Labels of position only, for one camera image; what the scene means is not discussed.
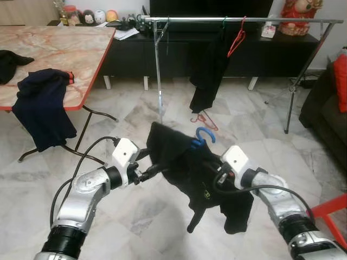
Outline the blue plastic hanger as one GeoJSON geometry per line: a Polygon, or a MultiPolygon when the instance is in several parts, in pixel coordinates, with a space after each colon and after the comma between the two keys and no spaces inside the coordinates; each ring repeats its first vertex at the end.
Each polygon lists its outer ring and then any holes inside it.
{"type": "Polygon", "coordinates": [[[207,141],[202,137],[203,132],[210,136],[211,143],[216,143],[216,136],[213,134],[211,129],[208,129],[206,127],[198,127],[198,129],[196,129],[195,138],[193,138],[190,143],[190,148],[198,149],[207,144],[207,141]]]}

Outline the navy t-shirt red collar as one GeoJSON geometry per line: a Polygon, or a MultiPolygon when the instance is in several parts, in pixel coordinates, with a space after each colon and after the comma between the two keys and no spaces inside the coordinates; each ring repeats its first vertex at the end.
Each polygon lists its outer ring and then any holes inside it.
{"type": "Polygon", "coordinates": [[[37,151],[43,152],[76,137],[63,101],[68,85],[74,83],[71,71],[42,69],[29,72],[17,84],[17,101],[11,111],[32,137],[37,151]]]}

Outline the red plastic hanger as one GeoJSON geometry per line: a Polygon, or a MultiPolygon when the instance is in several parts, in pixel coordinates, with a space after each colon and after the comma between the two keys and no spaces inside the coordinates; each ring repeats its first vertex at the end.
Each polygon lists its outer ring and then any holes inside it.
{"type": "Polygon", "coordinates": [[[211,131],[219,130],[219,127],[217,126],[215,121],[213,121],[213,119],[206,111],[201,111],[197,114],[194,113],[189,121],[191,123],[202,123],[206,128],[211,129],[211,131]]]}
{"type": "Polygon", "coordinates": [[[231,57],[233,52],[236,51],[236,49],[240,46],[241,42],[243,42],[243,40],[245,40],[246,38],[245,20],[246,20],[246,16],[244,16],[241,19],[240,30],[236,33],[235,39],[233,40],[232,44],[229,47],[229,50],[226,55],[227,58],[231,57]]]}

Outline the black tv cabinet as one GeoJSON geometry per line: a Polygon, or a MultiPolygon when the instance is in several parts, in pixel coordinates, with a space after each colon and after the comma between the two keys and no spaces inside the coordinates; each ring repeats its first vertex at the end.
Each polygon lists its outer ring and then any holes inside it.
{"type": "MultiPolygon", "coordinates": [[[[276,32],[261,37],[262,22],[246,22],[246,38],[233,52],[224,77],[297,77],[319,44],[312,35],[288,36],[276,32]]],[[[191,76],[219,31],[218,23],[171,23],[159,42],[159,69],[164,79],[191,76]]],[[[143,77],[156,81],[153,36],[138,33],[114,40],[99,70],[101,76],[143,77]]]]}

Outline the black printed t-shirt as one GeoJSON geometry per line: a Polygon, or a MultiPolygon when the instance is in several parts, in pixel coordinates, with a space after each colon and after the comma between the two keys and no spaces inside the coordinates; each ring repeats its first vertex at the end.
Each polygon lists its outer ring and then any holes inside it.
{"type": "Polygon", "coordinates": [[[233,42],[233,32],[230,28],[219,31],[189,77],[189,82],[196,87],[189,104],[195,114],[213,106],[223,74],[228,67],[227,54],[233,42]]]}

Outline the dark brown fabric sofa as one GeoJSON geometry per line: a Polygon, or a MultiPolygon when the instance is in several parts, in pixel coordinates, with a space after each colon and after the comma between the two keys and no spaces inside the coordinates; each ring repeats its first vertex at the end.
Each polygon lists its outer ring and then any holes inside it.
{"type": "Polygon", "coordinates": [[[333,63],[327,65],[302,105],[300,123],[328,148],[340,170],[347,172],[347,114],[339,110],[333,63]]]}

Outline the black pouch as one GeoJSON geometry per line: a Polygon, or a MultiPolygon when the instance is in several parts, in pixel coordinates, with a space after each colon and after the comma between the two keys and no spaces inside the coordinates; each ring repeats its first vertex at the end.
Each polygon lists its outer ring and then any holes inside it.
{"type": "Polygon", "coordinates": [[[137,24],[136,21],[115,20],[115,21],[107,22],[106,27],[127,31],[127,30],[131,30],[131,28],[136,27],[136,24],[137,24]]]}

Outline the silver metal clothes rack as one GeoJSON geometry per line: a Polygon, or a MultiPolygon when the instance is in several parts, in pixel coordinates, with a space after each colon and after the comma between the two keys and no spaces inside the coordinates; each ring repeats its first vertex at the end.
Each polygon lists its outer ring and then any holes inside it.
{"type": "MultiPolygon", "coordinates": [[[[158,85],[158,122],[163,122],[163,115],[164,115],[164,109],[163,109],[163,90],[161,88],[161,75],[160,75],[160,69],[159,69],[159,48],[156,50],[155,47],[155,41],[159,36],[159,30],[164,27],[166,20],[170,19],[171,23],[184,23],[184,24],[191,24],[194,22],[222,22],[224,17],[147,17],[145,20],[146,22],[149,22],[153,26],[153,47],[154,47],[154,54],[155,54],[155,64],[156,64],[156,77],[157,77],[157,85],[158,85]]],[[[226,19],[226,22],[240,22],[243,17],[228,17],[226,19]]],[[[345,20],[343,19],[291,19],[291,18],[272,18],[272,17],[246,17],[245,22],[309,22],[309,23],[319,23],[319,24],[328,24],[327,28],[322,32],[320,35],[319,44],[313,52],[309,55],[307,62],[302,67],[302,70],[300,70],[300,73],[297,76],[297,79],[293,82],[293,85],[291,85],[288,88],[288,92],[292,94],[290,98],[290,104],[288,105],[288,111],[287,111],[287,119],[286,124],[284,128],[285,134],[288,133],[288,129],[290,128],[290,123],[292,121],[292,111],[293,111],[293,100],[295,97],[295,92],[297,91],[297,85],[299,84],[300,80],[302,80],[303,76],[305,75],[305,72],[307,71],[308,67],[314,60],[315,56],[320,51],[320,48],[322,47],[323,43],[327,39],[328,35],[332,31],[332,28],[336,24],[344,24],[345,20]]]]}

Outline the white round plush toy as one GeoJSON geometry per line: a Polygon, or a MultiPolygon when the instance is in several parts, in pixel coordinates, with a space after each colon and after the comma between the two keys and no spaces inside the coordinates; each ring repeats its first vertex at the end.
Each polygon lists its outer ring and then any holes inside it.
{"type": "Polygon", "coordinates": [[[102,24],[106,21],[106,12],[104,10],[95,10],[94,11],[94,21],[96,24],[102,24]]]}

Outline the brown round plush toy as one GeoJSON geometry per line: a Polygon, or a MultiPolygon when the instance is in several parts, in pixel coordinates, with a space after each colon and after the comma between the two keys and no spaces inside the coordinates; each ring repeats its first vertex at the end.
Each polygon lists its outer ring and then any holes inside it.
{"type": "Polygon", "coordinates": [[[93,27],[96,24],[95,14],[92,10],[84,10],[80,13],[80,22],[89,27],[93,27]]]}

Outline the white pink small package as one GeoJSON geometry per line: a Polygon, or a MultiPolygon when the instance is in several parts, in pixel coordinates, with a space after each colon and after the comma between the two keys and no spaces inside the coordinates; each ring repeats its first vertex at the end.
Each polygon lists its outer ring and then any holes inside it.
{"type": "Polygon", "coordinates": [[[273,38],[276,33],[276,26],[272,22],[268,21],[262,27],[261,37],[273,38]]]}

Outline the red lid jar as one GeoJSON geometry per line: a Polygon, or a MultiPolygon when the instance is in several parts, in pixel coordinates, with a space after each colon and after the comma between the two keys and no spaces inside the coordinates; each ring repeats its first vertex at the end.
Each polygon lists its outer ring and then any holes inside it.
{"type": "Polygon", "coordinates": [[[75,27],[80,22],[80,12],[74,5],[65,5],[63,10],[66,13],[67,25],[69,27],[75,27]]]}

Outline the black television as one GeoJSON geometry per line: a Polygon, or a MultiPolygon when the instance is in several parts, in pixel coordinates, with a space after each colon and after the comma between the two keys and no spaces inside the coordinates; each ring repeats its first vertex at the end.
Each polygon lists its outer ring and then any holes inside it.
{"type": "Polygon", "coordinates": [[[274,0],[150,0],[152,17],[267,17],[274,0]]]}

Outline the red laughing buddha statue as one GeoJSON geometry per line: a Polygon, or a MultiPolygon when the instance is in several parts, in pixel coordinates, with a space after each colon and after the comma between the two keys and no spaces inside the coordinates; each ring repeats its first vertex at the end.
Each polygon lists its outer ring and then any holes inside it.
{"type": "MultiPolygon", "coordinates": [[[[313,19],[323,7],[323,0],[285,0],[281,11],[282,18],[313,19]]],[[[305,36],[309,32],[309,22],[281,22],[279,30],[288,36],[305,36]]]]}

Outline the light wooden sideboard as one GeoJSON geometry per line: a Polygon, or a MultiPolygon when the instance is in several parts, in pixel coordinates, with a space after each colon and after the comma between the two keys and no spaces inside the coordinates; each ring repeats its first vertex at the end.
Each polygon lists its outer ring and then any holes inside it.
{"type": "Polygon", "coordinates": [[[59,20],[53,0],[0,0],[0,27],[47,25],[59,20]]]}

